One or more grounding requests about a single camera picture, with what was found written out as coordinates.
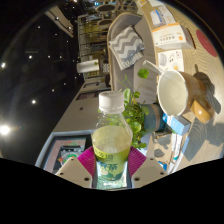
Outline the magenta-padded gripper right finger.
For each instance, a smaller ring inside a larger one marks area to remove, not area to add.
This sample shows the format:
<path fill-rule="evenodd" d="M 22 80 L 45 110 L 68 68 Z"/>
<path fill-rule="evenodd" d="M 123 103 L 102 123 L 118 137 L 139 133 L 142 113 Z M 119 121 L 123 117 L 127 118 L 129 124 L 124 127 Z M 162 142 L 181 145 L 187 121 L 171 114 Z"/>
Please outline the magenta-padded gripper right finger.
<path fill-rule="evenodd" d="M 167 175 L 154 157 L 146 157 L 134 147 L 130 148 L 127 164 L 127 188 L 140 188 Z"/>

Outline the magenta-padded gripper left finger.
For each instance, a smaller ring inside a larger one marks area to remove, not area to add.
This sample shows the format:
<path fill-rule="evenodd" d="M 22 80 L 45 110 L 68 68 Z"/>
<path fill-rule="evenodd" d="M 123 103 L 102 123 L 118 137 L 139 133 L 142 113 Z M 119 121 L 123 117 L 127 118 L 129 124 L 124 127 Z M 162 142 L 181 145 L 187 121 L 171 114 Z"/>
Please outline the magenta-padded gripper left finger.
<path fill-rule="evenodd" d="M 78 157 L 70 157 L 56 176 L 84 188 L 95 188 L 97 167 L 93 147 L 89 147 Z"/>

